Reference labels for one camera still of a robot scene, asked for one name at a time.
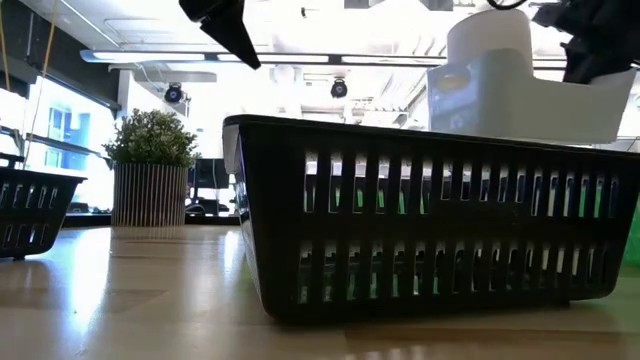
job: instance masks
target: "black plastic basket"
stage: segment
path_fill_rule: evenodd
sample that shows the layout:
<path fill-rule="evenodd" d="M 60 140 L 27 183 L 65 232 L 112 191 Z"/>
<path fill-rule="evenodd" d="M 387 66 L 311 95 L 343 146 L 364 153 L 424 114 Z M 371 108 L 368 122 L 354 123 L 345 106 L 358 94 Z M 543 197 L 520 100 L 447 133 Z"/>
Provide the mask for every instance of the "black plastic basket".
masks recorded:
<path fill-rule="evenodd" d="M 9 166 L 21 157 L 0 154 Z M 0 167 L 0 258 L 23 259 L 53 246 L 76 190 L 84 179 Z"/>
<path fill-rule="evenodd" d="M 636 154 L 260 116 L 226 119 L 265 310 L 333 321 L 604 297 Z"/>

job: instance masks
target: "green leaves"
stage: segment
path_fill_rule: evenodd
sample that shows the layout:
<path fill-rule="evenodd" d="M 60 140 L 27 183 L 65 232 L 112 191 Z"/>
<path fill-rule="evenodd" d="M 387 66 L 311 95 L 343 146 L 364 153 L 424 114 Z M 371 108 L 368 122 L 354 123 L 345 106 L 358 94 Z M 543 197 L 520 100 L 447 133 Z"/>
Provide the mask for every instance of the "green leaves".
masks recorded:
<path fill-rule="evenodd" d="M 188 167 L 197 156 L 196 135 L 184 130 L 175 113 L 134 109 L 115 128 L 115 140 L 103 145 L 115 162 Z"/>

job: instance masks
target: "dome camera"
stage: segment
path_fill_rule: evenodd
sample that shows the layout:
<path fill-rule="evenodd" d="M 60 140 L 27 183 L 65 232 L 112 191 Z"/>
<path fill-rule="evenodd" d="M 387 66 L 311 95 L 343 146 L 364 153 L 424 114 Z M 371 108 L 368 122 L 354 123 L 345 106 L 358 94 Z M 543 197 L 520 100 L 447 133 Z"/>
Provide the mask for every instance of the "dome camera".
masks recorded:
<path fill-rule="evenodd" d="M 344 79 L 336 79 L 331 86 L 331 96 L 340 99 L 347 96 L 347 84 Z"/>
<path fill-rule="evenodd" d="M 180 83 L 169 84 L 169 89 L 164 93 L 164 100 L 169 104 L 178 104 L 184 97 L 185 94 Z"/>

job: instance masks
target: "ribbed planter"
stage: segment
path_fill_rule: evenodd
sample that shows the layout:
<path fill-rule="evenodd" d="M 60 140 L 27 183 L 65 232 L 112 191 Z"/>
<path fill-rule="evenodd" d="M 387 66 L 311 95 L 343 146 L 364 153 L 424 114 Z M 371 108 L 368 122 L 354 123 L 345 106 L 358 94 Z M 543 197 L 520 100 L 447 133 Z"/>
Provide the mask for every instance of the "ribbed planter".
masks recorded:
<path fill-rule="evenodd" d="M 116 164 L 115 226 L 184 225 L 188 168 Z"/>

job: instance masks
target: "desk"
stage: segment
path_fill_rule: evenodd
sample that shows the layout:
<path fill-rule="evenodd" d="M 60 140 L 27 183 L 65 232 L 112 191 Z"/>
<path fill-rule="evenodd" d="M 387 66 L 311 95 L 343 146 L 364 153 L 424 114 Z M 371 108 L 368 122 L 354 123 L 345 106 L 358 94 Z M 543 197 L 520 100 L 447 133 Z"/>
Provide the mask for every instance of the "desk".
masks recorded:
<path fill-rule="evenodd" d="M 63 230 L 0 261 L 3 360 L 640 359 L 640 269 L 571 308 L 292 329 L 264 314 L 238 228 Z"/>

